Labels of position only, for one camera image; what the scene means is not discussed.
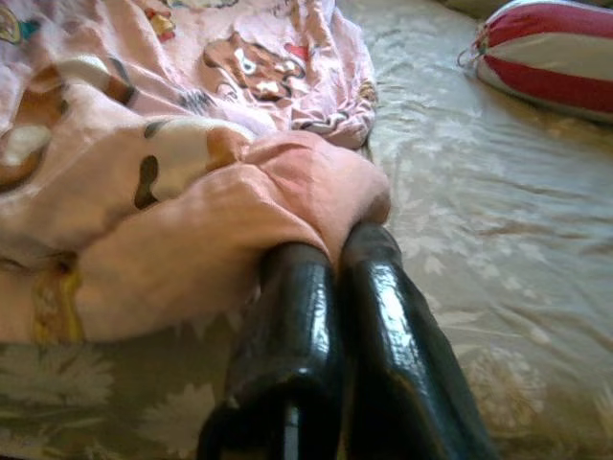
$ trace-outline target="mattress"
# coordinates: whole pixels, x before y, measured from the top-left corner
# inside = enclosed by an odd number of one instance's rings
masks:
[[[476,23],[438,3],[339,4],[375,62],[368,150],[393,183],[388,226],[503,458],[613,458],[613,130],[465,74]],[[0,454],[191,458],[239,327],[226,314],[0,346]]]
[[[389,228],[503,457],[613,458],[613,129],[465,74],[476,23],[435,2],[341,9],[377,69]]]

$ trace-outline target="striped cushion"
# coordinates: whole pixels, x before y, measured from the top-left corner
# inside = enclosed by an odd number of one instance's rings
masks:
[[[613,123],[613,11],[564,0],[516,0],[475,42],[477,75],[505,92]]]

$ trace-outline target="floral pattern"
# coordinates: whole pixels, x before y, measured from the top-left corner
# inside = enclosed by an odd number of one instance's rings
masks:
[[[91,346],[10,346],[0,355],[0,394],[33,404],[105,404],[111,367]]]
[[[138,431],[142,436],[162,443],[168,454],[192,458],[203,420],[215,407],[211,385],[195,388],[189,384],[180,394],[148,408]]]
[[[466,377],[493,432],[528,432],[543,411],[546,384],[519,353],[500,348],[481,351],[468,365]]]

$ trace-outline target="pink duvet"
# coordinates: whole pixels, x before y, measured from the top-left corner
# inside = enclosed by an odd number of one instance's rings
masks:
[[[336,262],[386,219],[384,174],[345,149],[375,87],[333,2],[3,1],[0,58],[0,341],[238,308],[271,247]]]

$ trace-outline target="white flower print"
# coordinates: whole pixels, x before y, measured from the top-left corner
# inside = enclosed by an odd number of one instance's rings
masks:
[[[91,346],[39,349],[11,345],[0,355],[0,394],[24,403],[106,403],[111,363]]]
[[[484,350],[466,367],[466,378],[489,428],[518,434],[545,405],[546,384],[517,352]]]
[[[197,445],[204,421],[215,406],[210,384],[195,388],[188,384],[183,393],[170,394],[166,401],[145,411],[138,432],[167,448],[170,455],[189,458]]]
[[[601,425],[606,436],[613,440],[613,390],[605,385],[602,393],[595,399],[596,408],[601,419]]]
[[[57,460],[60,452],[48,448],[46,436],[17,435],[8,429],[0,428],[0,455],[14,458],[35,458],[36,460]]]
[[[85,448],[85,460],[123,460],[123,457],[96,441],[93,446]]]

